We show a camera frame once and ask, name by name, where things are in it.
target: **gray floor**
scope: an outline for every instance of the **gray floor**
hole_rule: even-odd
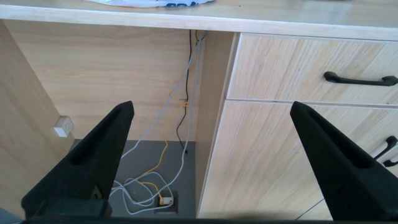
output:
[[[126,143],[125,151],[134,147],[135,141]],[[163,141],[142,141],[140,145],[128,156],[121,160],[116,180],[124,182],[127,178],[139,177],[145,171],[153,168],[159,161],[165,143]],[[176,215],[159,215],[154,211],[142,212],[134,217],[151,218],[195,218],[195,144],[190,142],[187,147],[188,154],[184,156],[184,167],[177,180],[171,185],[172,190],[178,192],[178,213]],[[174,179],[181,166],[182,147],[179,142],[169,142],[169,147],[164,155],[163,161],[156,171],[162,175],[166,182]],[[156,176],[143,177],[141,181],[153,182],[159,188],[164,183]],[[138,201],[149,198],[147,190],[138,184],[127,187],[132,198]],[[125,209],[122,191],[116,192],[109,202],[113,209],[113,217],[132,217]],[[141,210],[142,207],[127,203],[131,212]]]
[[[0,208],[0,224],[16,224],[22,220],[8,211]]]

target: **drawer front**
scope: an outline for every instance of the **drawer front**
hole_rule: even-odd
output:
[[[398,42],[242,34],[228,98],[398,105],[398,85],[331,83],[325,72],[398,77]]]
[[[311,208],[299,220],[333,220],[329,212],[328,205],[325,200],[322,200],[319,204]]]
[[[203,217],[296,219],[323,198],[290,108],[226,101],[199,211]],[[398,136],[398,110],[313,108],[369,153]]]

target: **light wood surface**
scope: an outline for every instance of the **light wood surface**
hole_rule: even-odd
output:
[[[205,184],[209,158],[214,145],[216,128],[224,102],[228,67],[233,61],[238,35],[230,32],[212,31],[206,37],[205,61],[198,112],[197,136],[195,142],[196,209],[200,206]]]
[[[0,207],[24,217],[22,197],[69,151],[60,117],[4,23],[0,22]]]
[[[78,139],[117,104],[129,100],[136,113],[128,139],[139,139],[187,69],[188,30],[22,21],[6,21],[6,25],[58,111],[71,117],[72,133]],[[195,69],[189,80],[191,94]],[[195,139],[199,90],[190,140]],[[174,97],[183,103],[185,82]],[[162,140],[162,128],[179,107],[172,101],[146,140]],[[175,129],[182,116],[180,109],[170,121],[164,132],[167,140],[178,139]],[[188,119],[180,127],[182,139],[187,129]]]
[[[330,220],[333,218],[330,215],[328,205],[322,200],[318,205],[314,206],[306,214],[301,216],[298,220]]]
[[[290,118],[291,104],[226,100],[202,217],[296,219],[323,197]],[[398,110],[313,106],[365,151],[398,135]]]
[[[138,9],[83,0],[0,0],[0,19],[398,40],[395,0],[216,0]]]
[[[398,105],[396,86],[327,82],[323,74],[398,77],[398,43],[243,34],[228,98]]]

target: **desk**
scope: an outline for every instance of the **desk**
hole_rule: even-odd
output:
[[[395,0],[216,0],[155,9],[0,0],[0,206],[22,217],[23,195],[74,138],[122,101],[134,103],[129,139],[139,139],[183,76],[192,29],[210,30],[190,138],[197,149],[198,217],[298,218],[322,194],[289,107],[295,100],[314,106],[369,153],[398,136],[397,86],[323,78],[328,71],[362,80],[397,76],[397,11]],[[181,89],[176,98],[184,95]],[[148,140],[161,140],[178,107],[170,105]],[[67,139],[53,131],[60,115],[75,125]],[[180,132],[187,128],[183,123]],[[166,137],[177,140],[175,127]],[[327,213],[319,205],[314,211]]]

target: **wood grain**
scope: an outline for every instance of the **wood grain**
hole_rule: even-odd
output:
[[[396,86],[327,82],[323,74],[398,77],[398,43],[243,34],[229,99],[398,105]]]
[[[328,205],[324,200],[309,210],[306,214],[301,216],[298,220],[329,220],[333,218],[330,215]]]
[[[229,67],[235,56],[238,35],[228,32],[209,32],[206,38],[205,61],[198,112],[195,143],[196,208],[200,206],[211,150],[223,109],[224,92],[230,76]]]
[[[138,9],[82,0],[0,0],[0,19],[398,40],[395,0],[216,0]]]
[[[78,139],[117,104],[129,100],[136,114],[128,139],[139,139],[187,69],[187,30],[22,21],[6,21],[6,25],[58,111],[71,117],[72,133]],[[195,69],[189,80],[191,93]],[[190,140],[195,139],[199,89]],[[175,98],[181,102],[186,98],[185,83]],[[146,140],[162,140],[162,128],[179,107],[172,101]],[[182,116],[183,109],[171,120],[167,140],[178,139],[175,129]],[[182,139],[187,137],[187,121],[180,127]]]
[[[0,21],[0,207],[24,217],[22,197],[69,151],[51,99]]]
[[[398,135],[398,110],[313,107],[367,152]],[[225,102],[200,207],[203,217],[291,220],[323,198],[290,108]]]

